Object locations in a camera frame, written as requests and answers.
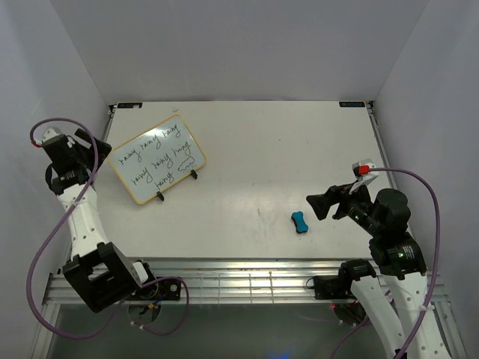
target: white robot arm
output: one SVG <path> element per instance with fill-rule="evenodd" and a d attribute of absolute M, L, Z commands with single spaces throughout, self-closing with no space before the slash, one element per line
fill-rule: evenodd
<path fill-rule="evenodd" d="M 77 130 L 76 136 L 90 141 L 82 130 Z M 99 167 L 112 148 L 98 140 L 96 145 L 100 154 Z M 88 187 L 81 199 L 76 198 L 92 171 L 92 149 L 63 135 L 56 128 L 45 131 L 41 147 L 52 160 L 45 175 L 50 189 L 65 211 L 74 201 L 77 202 L 68 218 L 72 252 L 70 260 L 63 267 L 64 276 L 82 300 L 95 313 L 100 312 L 141 288 L 141 284 L 148 279 L 147 264 L 130 262 L 106 238 L 98 216 L 97 193 L 93 187 Z M 53 179 L 52 170 L 57 174 Z M 105 265 L 107 270 L 98 276 L 91 276 L 99 265 Z"/>
<path fill-rule="evenodd" d="M 406 196 L 392 188 L 379 191 L 374 203 L 366 185 L 376 174 L 363 166 L 374 168 L 370 160 L 353 165 L 357 181 L 332 186 L 325 194 L 307 196 L 306 200 L 321 221 L 329 208 L 339 204 L 334 219 L 350 217 L 372 235 L 371 256 L 379 266 L 394 298 L 397 314 L 382 293 L 376 273 L 367 260 L 343 263 L 338 277 L 315 287 L 317 298 L 323 288 L 339 288 L 337 293 L 352 293 L 362 304 L 373 323 L 388 358 L 395 358 L 412 332 L 421 311 L 425 316 L 407 350 L 408 359 L 450 358 L 434 317 L 432 306 L 423 306 L 427 291 L 427 268 L 416 241 L 407 232 L 411 215 Z M 315 283 L 325 281 L 316 279 Z"/>

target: whiteboard easel stand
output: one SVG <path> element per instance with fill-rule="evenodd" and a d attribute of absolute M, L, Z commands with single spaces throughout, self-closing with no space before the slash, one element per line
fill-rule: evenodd
<path fill-rule="evenodd" d="M 190 171 L 190 174 L 191 174 L 191 176 L 192 176 L 195 180 L 198 179 L 198 174 L 196 173 L 195 170 L 191 170 L 191 171 Z M 161 191 L 158 191 L 158 192 L 156 193 L 156 196 L 157 196 L 161 201 L 164 201 L 164 200 L 165 200 L 165 195 L 164 195 Z"/>

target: small whiteboard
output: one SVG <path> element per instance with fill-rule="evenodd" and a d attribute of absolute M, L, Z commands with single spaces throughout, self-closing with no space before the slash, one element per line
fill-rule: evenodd
<path fill-rule="evenodd" d="M 206 156 L 176 114 L 116 147 L 108 157 L 137 204 L 145 204 L 203 167 Z"/>

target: white wall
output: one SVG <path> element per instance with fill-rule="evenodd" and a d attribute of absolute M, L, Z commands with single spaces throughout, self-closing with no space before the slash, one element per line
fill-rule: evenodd
<path fill-rule="evenodd" d="M 375 99 L 427 0 L 52 0 L 108 104 Z"/>
<path fill-rule="evenodd" d="M 439 196 L 440 269 L 470 358 L 479 358 L 478 39 L 477 1 L 430 1 L 376 102 L 391 164 L 423 174 Z M 396 178 L 431 264 L 429 195 L 413 179 Z"/>
<path fill-rule="evenodd" d="M 28 266 L 63 213 L 43 179 L 48 158 L 28 131 L 64 116 L 99 134 L 107 108 L 47 0 L 0 0 L 0 49 L 0 357 L 26 358 L 37 328 L 25 299 Z M 69 241 L 65 231 L 59 237 L 37 267 L 37 303 Z"/>

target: metal frame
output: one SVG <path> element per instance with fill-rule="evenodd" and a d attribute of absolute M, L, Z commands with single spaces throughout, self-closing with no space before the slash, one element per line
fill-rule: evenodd
<path fill-rule="evenodd" d="M 314 291 L 306 288 L 315 275 L 338 275 L 340 260 L 148 260 L 156 277 L 182 277 L 188 285 L 191 304 L 316 304 L 341 303 L 348 300 L 316 300 Z M 376 272 L 379 269 L 371 263 Z M 101 274 L 105 269 L 97 269 Z M 378 275 L 385 292 L 387 286 Z M 447 301 L 440 277 L 433 300 Z M 186 301 L 185 292 L 179 302 Z M 44 304 L 82 304 L 82 300 L 61 274 L 50 276 Z"/>
<path fill-rule="evenodd" d="M 106 138 L 112 125 L 115 107 L 109 112 L 103 138 Z M 385 165 L 389 166 L 379 127 L 374 117 L 373 103 L 367 104 L 376 142 Z M 388 174 L 391 187 L 396 182 Z M 306 288 L 306 282 L 314 275 L 335 276 L 343 260 L 161 260 L 144 259 L 149 262 L 156 276 L 176 275 L 187 282 L 192 304 L 324 304 L 332 301 L 318 301 L 314 293 Z M 379 281 L 384 291 L 382 276 Z M 184 293 L 180 304 L 185 301 Z M 436 317 L 447 340 L 453 359 L 466 358 L 462 341 L 448 303 L 447 293 L 441 278 L 433 294 Z M 60 274 L 52 274 L 43 300 L 43 317 L 56 324 L 61 305 L 83 304 L 68 282 Z M 52 333 L 41 325 L 31 351 L 31 358 L 47 358 Z"/>

